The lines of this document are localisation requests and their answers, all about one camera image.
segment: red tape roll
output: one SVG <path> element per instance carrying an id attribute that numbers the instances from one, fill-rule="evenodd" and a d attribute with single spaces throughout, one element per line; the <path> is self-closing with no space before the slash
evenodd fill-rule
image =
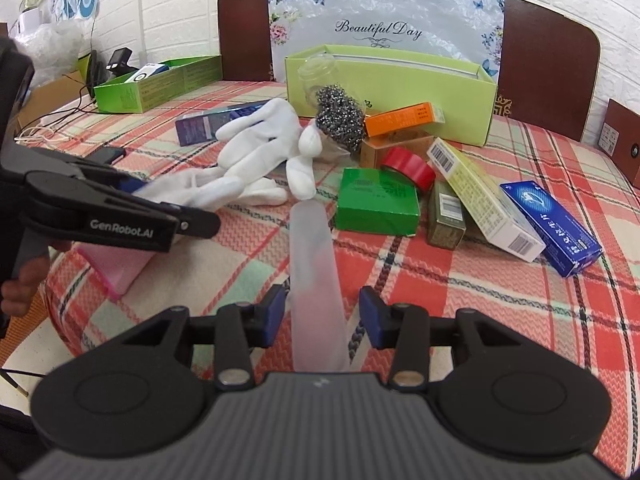
<path id="1" fill-rule="evenodd" d="M 431 166 L 419 155 L 400 146 L 387 152 L 381 166 L 402 173 L 423 193 L 427 192 L 436 180 L 436 173 Z"/>

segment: green box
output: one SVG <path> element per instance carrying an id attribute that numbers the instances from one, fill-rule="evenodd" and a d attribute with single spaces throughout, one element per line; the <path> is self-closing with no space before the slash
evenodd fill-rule
<path id="1" fill-rule="evenodd" d="M 451 251 L 455 249 L 465 236 L 464 206 L 444 180 L 436 180 L 433 184 L 427 212 L 427 243 Z"/>
<path id="2" fill-rule="evenodd" d="M 346 168 L 335 226 L 345 231 L 415 235 L 420 206 L 415 186 L 393 171 Z"/>
<path id="3" fill-rule="evenodd" d="M 430 102 L 444 111 L 444 124 L 426 124 L 429 134 L 484 146 L 489 132 L 497 83 L 470 61 L 421 52 L 370 46 L 321 45 L 285 58 L 289 102 L 301 117 L 314 117 L 298 68 L 313 54 L 337 60 L 338 77 L 361 102 L 386 112 Z"/>
<path id="4" fill-rule="evenodd" d="M 135 83 L 131 74 L 95 87 L 98 110 L 108 114 L 141 114 L 169 99 L 222 79 L 220 56 L 183 57 L 163 61 L 170 70 Z"/>

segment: bright green open box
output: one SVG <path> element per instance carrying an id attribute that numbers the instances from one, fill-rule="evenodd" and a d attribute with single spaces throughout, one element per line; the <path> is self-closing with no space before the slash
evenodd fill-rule
<path id="1" fill-rule="evenodd" d="M 95 87 L 98 110 L 110 114 L 146 112 L 178 95 L 222 79 L 220 56 L 183 57 L 163 61 L 171 69 L 136 83 L 131 74 Z"/>
<path id="2" fill-rule="evenodd" d="M 285 59 L 289 102 L 301 117 L 316 112 L 305 97 L 298 68 L 326 52 L 338 62 L 339 77 L 372 110 L 386 112 L 430 102 L 444 111 L 444 124 L 427 124 L 431 135 L 483 146 L 494 113 L 497 84 L 470 61 L 370 46 L 321 45 Z"/>

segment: pink flower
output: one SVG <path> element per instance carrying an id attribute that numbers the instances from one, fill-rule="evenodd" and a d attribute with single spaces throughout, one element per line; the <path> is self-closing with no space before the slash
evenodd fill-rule
<path id="1" fill-rule="evenodd" d="M 287 43 L 289 39 L 289 33 L 287 27 L 279 23 L 271 23 L 271 43 L 276 45 L 283 45 Z"/>

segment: table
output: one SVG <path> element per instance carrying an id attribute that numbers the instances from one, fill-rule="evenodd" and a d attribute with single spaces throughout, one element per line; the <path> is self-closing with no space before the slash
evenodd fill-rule
<path id="1" fill-rule="evenodd" d="M 176 117 L 284 94 L 274 83 L 219 82 L 145 114 L 75 118 L 63 129 L 68 140 L 57 148 L 85 155 L 106 143 L 124 146 L 128 155 L 117 166 L 145 177 L 204 168 L 215 163 L 220 144 L 180 148 Z M 462 149 L 498 181 L 536 180 L 596 235 L 604 256 L 565 280 L 544 258 L 527 264 L 473 231 L 450 252 L 426 244 L 424 221 L 413 238 L 334 230 L 351 369 L 386 377 L 392 357 L 391 351 L 370 348 L 359 323 L 361 286 L 373 286 L 385 301 L 421 304 L 433 316 L 474 307 L 600 378 L 612 397 L 612 415 L 596 454 L 617 473 L 629 474 L 639 458 L 638 193 L 597 150 L 506 118 L 494 117 L 484 148 Z M 316 163 L 314 168 L 318 200 L 331 218 L 340 169 Z M 285 183 L 281 170 L 272 177 Z M 233 301 L 255 301 L 287 277 L 291 205 L 224 208 L 213 240 L 181 241 L 169 254 L 156 255 L 117 303 L 107 299 L 98 276 L 72 249 L 53 263 L 42 287 L 52 322 L 80 354 L 174 304 L 185 304 L 197 316 Z M 252 354 L 258 379 L 267 370 L 291 370 L 289 341 L 287 314 L 275 345 Z M 194 369 L 207 376 L 210 362 L 211 349 L 198 348 Z"/>

